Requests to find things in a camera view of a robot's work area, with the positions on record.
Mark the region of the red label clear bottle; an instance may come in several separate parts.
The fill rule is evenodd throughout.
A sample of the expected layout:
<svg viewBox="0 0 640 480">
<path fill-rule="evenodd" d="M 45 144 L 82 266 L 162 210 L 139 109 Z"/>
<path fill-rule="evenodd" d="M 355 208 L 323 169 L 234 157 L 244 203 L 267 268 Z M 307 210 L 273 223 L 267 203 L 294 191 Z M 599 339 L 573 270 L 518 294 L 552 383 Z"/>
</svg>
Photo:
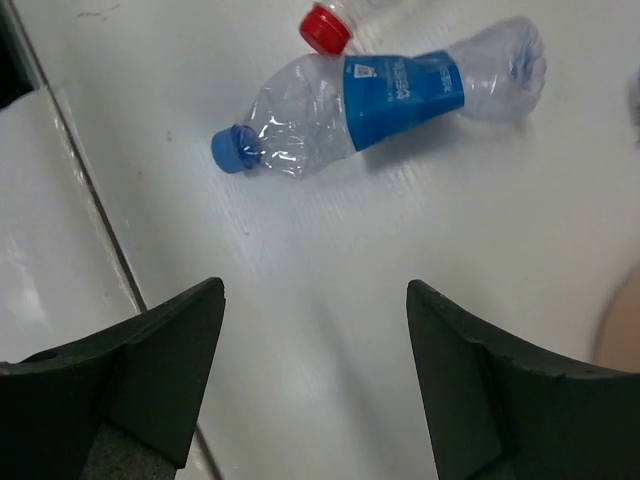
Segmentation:
<svg viewBox="0 0 640 480">
<path fill-rule="evenodd" d="M 362 28 L 402 1 L 314 1 L 298 32 L 317 53 L 340 55 Z"/>
</svg>

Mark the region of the blue label bottle blue cap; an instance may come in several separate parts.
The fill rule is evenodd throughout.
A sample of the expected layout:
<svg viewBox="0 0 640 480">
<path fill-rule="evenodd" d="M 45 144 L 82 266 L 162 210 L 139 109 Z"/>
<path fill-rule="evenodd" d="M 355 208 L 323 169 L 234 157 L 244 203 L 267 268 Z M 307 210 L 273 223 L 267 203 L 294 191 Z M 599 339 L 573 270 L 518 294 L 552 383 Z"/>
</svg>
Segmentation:
<svg viewBox="0 0 640 480">
<path fill-rule="evenodd" d="M 451 112 L 520 121 L 545 74 L 544 44 L 526 17 L 414 57 L 304 55 L 259 89 L 240 122 L 213 135 L 212 157 L 227 174 L 301 178 Z"/>
</svg>

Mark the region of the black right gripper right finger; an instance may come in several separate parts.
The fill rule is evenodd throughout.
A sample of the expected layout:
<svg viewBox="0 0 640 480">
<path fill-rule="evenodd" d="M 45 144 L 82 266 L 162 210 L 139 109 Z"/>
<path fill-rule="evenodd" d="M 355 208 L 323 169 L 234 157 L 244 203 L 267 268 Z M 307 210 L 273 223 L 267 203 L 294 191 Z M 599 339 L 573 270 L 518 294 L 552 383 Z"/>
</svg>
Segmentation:
<svg viewBox="0 0 640 480">
<path fill-rule="evenodd" d="M 639 378 L 556 354 L 420 280 L 409 336 L 442 479 L 635 479 Z"/>
</svg>

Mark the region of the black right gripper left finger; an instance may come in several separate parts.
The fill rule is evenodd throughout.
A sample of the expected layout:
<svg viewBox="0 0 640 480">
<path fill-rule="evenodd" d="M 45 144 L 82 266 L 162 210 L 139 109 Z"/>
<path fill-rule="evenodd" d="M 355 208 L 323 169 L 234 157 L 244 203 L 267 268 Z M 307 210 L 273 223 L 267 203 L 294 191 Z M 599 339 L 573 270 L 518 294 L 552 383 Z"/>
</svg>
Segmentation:
<svg viewBox="0 0 640 480">
<path fill-rule="evenodd" d="M 207 279 L 1 366 L 5 479 L 172 479 L 187 463 L 225 310 Z"/>
</svg>

